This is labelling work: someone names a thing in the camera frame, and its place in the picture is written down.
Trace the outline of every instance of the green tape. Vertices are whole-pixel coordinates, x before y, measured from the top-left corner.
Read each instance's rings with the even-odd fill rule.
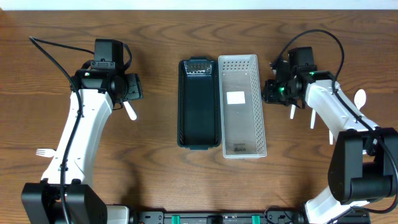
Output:
[[[259,216],[259,215],[253,215],[253,216],[251,217],[251,220],[252,220],[252,223],[253,223],[253,224],[261,224],[260,216]]]
[[[180,216],[179,215],[172,215],[172,224],[180,224]]]

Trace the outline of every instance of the white plastic fork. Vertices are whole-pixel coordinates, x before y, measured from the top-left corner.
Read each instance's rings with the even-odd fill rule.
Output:
[[[36,156],[48,157],[51,158],[55,155],[54,149],[37,149]]]

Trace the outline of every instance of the wooden tabletop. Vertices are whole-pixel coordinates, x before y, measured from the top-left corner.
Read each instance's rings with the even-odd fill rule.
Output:
[[[95,163],[95,192],[107,204],[167,211],[264,211],[298,207],[327,185],[334,146],[311,109],[263,104],[267,157],[227,160],[222,147],[190,151],[177,146],[178,63],[191,56],[256,54],[262,87],[269,62],[296,34],[326,29],[345,48],[339,82],[353,99],[365,89],[361,111],[382,127],[398,129],[397,11],[36,11],[0,15],[0,223],[28,222],[21,203],[26,182],[38,182],[66,122],[69,84],[29,41],[35,37],[94,50],[96,38],[118,39],[133,55],[144,99],[138,120],[114,111],[104,127]],[[293,45],[312,46],[321,70],[335,72],[340,52],[325,34]],[[73,75],[92,55],[44,46]],[[369,205],[386,208],[392,199]],[[398,210],[373,215],[396,223]]]

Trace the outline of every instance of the brown wood surface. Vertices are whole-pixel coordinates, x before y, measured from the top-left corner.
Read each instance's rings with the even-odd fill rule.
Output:
[[[268,63],[296,34],[326,29],[346,52],[340,83],[382,127],[398,129],[397,11],[67,11],[4,12],[0,15],[0,223],[27,223],[21,203],[26,182],[38,182],[50,159],[35,156],[56,148],[66,122],[70,90],[61,72],[28,40],[30,35],[94,49],[96,38],[118,39],[133,54],[129,72],[140,75],[144,99],[139,115],[109,117],[95,163],[95,191],[108,204],[168,211],[257,210],[296,207],[327,186],[334,146],[311,110],[263,105],[268,156],[226,160],[222,147],[189,151],[177,146],[177,65],[191,56],[256,54],[261,84]],[[324,34],[301,37],[318,67],[335,71],[340,53]],[[92,59],[84,52],[44,46],[73,75]],[[370,205],[386,208],[392,199]],[[374,223],[397,223],[398,211],[373,215]]]

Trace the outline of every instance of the white label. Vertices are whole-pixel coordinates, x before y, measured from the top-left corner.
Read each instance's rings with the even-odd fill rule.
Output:
[[[227,104],[244,104],[244,92],[226,92]]]

